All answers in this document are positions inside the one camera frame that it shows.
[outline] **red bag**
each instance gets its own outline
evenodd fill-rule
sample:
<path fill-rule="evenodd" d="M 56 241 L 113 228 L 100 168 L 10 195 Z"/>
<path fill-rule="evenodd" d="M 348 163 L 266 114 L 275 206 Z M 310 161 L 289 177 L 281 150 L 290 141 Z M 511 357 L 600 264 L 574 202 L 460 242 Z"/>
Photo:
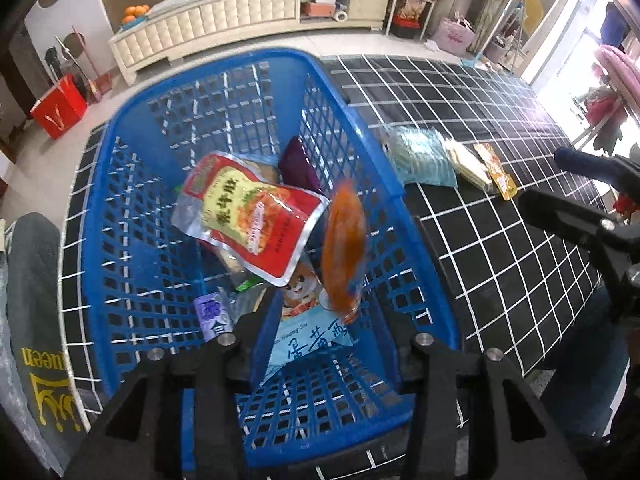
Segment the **red bag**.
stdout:
<path fill-rule="evenodd" d="M 57 139 L 76 124 L 85 111 L 86 103 L 67 74 L 33 105 L 31 117 Z"/>

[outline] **falling orange package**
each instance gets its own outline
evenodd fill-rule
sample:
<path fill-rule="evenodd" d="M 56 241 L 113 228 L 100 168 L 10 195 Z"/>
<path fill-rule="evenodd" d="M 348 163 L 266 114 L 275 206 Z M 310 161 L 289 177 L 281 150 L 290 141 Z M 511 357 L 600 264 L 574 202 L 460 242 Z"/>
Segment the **falling orange package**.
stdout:
<path fill-rule="evenodd" d="M 322 279 L 332 309 L 345 322 L 356 319 L 366 262 L 367 221 L 349 181 L 338 186 L 329 206 L 322 250 Z"/>

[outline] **black and white checkered tablecloth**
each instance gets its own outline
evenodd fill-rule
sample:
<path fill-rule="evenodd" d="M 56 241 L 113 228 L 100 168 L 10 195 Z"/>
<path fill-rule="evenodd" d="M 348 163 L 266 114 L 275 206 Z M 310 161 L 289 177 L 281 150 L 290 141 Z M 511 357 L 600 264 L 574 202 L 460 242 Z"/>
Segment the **black and white checkered tablecloth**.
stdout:
<path fill-rule="evenodd" d="M 533 91 L 510 75 L 406 57 L 323 59 L 370 128 L 435 127 L 489 142 L 520 190 L 539 186 L 604 208 L 593 183 L 553 160 L 569 140 Z M 504 202 L 459 179 L 457 190 L 412 184 L 405 203 L 449 282 L 465 348 L 503 349 L 528 373 L 572 326 L 598 275 L 588 255 L 523 224 Z"/>

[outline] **tiled floor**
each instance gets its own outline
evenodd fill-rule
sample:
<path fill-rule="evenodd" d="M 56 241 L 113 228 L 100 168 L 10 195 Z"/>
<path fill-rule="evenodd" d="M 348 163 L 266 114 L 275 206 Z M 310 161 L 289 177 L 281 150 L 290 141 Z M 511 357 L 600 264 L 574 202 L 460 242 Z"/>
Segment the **tiled floor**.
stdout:
<path fill-rule="evenodd" d="M 159 63 L 139 76 L 139 82 L 128 88 L 117 78 L 113 91 L 88 108 L 82 120 L 58 140 L 52 140 L 37 124 L 24 132 L 18 160 L 7 175 L 7 190 L 0 217 L 7 222 L 28 212 L 39 212 L 61 228 L 66 215 L 69 187 L 89 132 L 109 119 L 132 95 L 145 86 L 203 62 L 247 52 L 256 48 L 288 47 L 304 50 L 315 56 L 350 54 L 387 54 L 390 56 L 429 57 L 448 62 L 459 58 L 445 52 L 432 52 L 422 43 L 386 37 L 376 32 L 319 32 L 316 34 L 285 34 L 266 40 L 251 40 L 231 46 L 210 49 L 189 56 L 179 66 Z"/>

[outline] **jeans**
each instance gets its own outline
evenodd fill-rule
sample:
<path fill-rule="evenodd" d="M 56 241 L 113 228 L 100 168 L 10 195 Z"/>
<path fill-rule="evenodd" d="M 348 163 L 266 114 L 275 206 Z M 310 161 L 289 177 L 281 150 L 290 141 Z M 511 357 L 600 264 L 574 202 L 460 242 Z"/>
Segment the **jeans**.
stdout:
<path fill-rule="evenodd" d="M 603 435 L 628 363 L 625 329 L 609 321 L 609 305 L 607 289 L 596 290 L 541 364 L 556 373 L 540 400 L 570 440 Z"/>

